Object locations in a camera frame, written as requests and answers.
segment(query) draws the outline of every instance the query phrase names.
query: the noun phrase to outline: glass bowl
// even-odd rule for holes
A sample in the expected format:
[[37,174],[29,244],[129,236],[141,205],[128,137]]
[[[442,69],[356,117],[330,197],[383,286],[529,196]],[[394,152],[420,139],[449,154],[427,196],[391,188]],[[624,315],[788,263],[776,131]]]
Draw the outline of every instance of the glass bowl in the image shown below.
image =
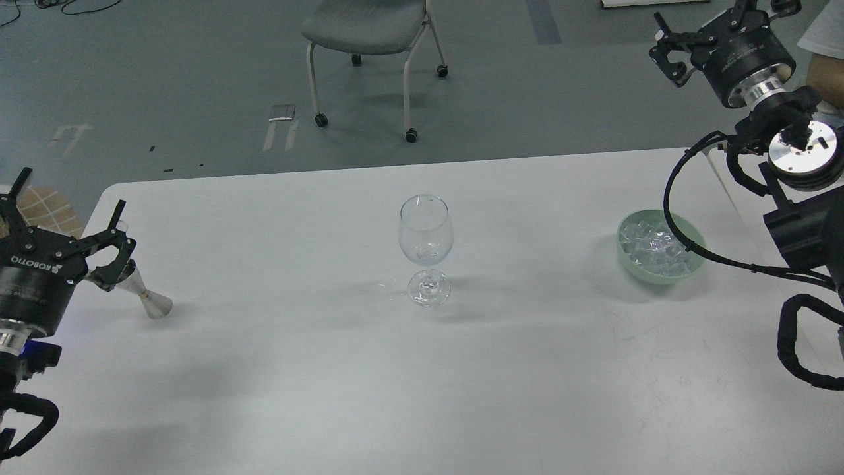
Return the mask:
[[[700,246],[706,246],[694,225],[682,216],[674,213],[671,216],[680,231]],[[686,252],[671,234],[662,210],[637,211],[621,220],[615,248],[622,267],[635,278],[651,284],[671,285],[687,279],[699,272],[704,262],[700,255]]]

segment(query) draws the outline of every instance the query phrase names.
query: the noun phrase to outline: metal jigger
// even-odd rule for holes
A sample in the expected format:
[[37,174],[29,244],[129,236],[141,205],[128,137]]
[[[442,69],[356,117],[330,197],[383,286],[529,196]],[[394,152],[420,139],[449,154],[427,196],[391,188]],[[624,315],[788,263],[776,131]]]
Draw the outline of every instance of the metal jigger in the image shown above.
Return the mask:
[[141,297],[143,309],[147,311],[147,316],[151,319],[165,317],[173,309],[172,299],[160,293],[150,291],[143,284],[141,273],[138,271],[138,266],[135,264],[134,259],[130,259],[126,264],[126,269],[123,270],[120,275],[120,281],[115,287]]

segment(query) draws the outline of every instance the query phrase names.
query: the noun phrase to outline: person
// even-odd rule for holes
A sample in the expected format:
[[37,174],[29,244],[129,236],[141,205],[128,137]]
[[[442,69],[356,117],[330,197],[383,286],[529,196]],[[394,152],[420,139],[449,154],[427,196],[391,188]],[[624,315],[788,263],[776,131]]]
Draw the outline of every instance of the person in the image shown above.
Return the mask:
[[813,119],[844,126],[844,0],[830,0],[797,45],[812,53],[806,85],[823,99]]

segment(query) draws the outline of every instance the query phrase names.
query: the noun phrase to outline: empty wine glass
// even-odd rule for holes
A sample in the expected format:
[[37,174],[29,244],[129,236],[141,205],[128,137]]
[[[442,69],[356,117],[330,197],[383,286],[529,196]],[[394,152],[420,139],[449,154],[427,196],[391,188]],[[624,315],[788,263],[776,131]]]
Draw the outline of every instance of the empty wine glass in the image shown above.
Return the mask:
[[398,244],[411,262],[426,267],[408,284],[414,302],[423,307],[436,307],[451,294],[452,284],[431,266],[446,258],[453,243],[452,218],[445,201],[433,194],[418,194],[404,202]]

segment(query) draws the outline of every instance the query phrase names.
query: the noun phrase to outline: gray floor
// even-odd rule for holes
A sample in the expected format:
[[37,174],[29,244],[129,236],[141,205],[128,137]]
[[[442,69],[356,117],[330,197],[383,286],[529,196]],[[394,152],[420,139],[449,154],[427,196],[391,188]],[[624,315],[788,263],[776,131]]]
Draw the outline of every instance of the gray floor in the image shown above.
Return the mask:
[[[22,7],[0,28],[0,183],[33,167],[30,184],[61,189],[87,220],[113,183],[688,146],[747,113],[722,108],[701,74],[675,89],[647,56],[653,12],[696,30],[732,1],[436,0],[450,73],[436,77],[428,37],[411,81],[419,142],[403,139],[403,56],[353,68],[317,50],[331,121],[319,129],[299,34],[316,4],[124,0],[75,17]],[[797,76],[808,53],[795,43],[824,4],[774,23]],[[0,7],[0,22],[14,14]],[[270,107],[286,103],[297,130],[279,124],[264,151]]]

